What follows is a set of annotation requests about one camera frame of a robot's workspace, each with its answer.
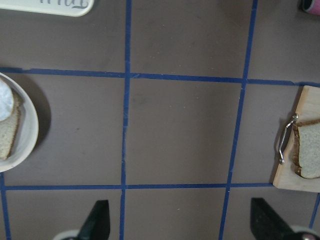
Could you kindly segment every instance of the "wooden cutting board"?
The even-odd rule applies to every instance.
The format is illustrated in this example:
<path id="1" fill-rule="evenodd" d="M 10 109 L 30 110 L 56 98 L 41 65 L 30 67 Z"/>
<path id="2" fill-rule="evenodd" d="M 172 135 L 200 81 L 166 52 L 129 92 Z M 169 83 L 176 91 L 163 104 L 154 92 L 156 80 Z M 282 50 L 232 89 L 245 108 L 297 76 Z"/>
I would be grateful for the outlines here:
<path id="1" fill-rule="evenodd" d="M 297 123 L 320 119 L 320 88 L 304 86 L 295 112 L 299 116 Z M 283 152 L 285 163 L 278 165 L 273 185 L 279 189 L 320 193 L 320 178 L 305 179 L 295 173 L 295 165 L 291 159 L 294 141 L 294 133 L 291 130 Z"/>

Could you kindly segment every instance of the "pink object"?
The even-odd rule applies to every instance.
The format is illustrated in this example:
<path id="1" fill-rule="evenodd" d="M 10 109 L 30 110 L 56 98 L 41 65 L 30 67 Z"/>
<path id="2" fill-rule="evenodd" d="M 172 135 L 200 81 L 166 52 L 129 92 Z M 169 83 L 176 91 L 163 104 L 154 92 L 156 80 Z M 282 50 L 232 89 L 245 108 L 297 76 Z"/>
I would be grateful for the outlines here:
<path id="1" fill-rule="evenodd" d="M 303 0 L 302 9 L 309 14 L 320 16 L 320 0 Z"/>

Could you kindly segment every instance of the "white plate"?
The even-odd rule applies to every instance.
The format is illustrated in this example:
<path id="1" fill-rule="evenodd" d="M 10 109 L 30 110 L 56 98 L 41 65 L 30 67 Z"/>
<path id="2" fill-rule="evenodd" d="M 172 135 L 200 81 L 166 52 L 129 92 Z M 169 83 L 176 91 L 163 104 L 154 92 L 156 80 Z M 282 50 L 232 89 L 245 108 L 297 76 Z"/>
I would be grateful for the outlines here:
<path id="1" fill-rule="evenodd" d="M 0 9 L 80 17 L 87 14 L 95 0 L 0 0 Z"/>
<path id="2" fill-rule="evenodd" d="M 21 118 L 11 154 L 6 160 L 0 160 L 0 173 L 22 163 L 34 149 L 39 132 L 38 116 L 34 104 L 27 93 L 10 77 L 0 72 L 4 80 L 19 96 L 23 103 L 20 106 Z"/>

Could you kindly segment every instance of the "black object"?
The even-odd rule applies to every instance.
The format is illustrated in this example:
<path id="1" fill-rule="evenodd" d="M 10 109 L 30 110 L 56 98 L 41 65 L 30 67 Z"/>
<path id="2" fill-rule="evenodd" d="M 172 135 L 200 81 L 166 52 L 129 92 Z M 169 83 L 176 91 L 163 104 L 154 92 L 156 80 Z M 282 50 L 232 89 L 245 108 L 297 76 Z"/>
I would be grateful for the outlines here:
<path id="1" fill-rule="evenodd" d="M 63 240 L 108 240 L 110 235 L 110 213 L 108 200 L 96 201 L 78 236 Z"/>
<path id="2" fill-rule="evenodd" d="M 308 232 L 294 232 L 263 198 L 251 199 L 250 228 L 256 240 L 320 240 Z"/>

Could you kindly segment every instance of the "bread slice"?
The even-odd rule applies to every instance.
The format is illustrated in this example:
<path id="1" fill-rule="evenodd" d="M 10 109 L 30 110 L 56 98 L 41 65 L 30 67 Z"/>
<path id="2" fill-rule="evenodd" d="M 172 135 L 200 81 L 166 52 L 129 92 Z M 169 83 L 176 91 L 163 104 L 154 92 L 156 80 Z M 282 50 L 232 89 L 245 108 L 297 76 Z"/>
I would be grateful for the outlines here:
<path id="1" fill-rule="evenodd" d="M 22 104 L 20 96 L 12 91 L 14 106 L 12 114 L 3 121 L 0 121 L 0 159 L 6 160 L 13 147 L 21 117 L 19 106 Z"/>
<path id="2" fill-rule="evenodd" d="M 292 128 L 295 173 L 305 179 L 320 178 L 320 120 L 295 123 Z"/>

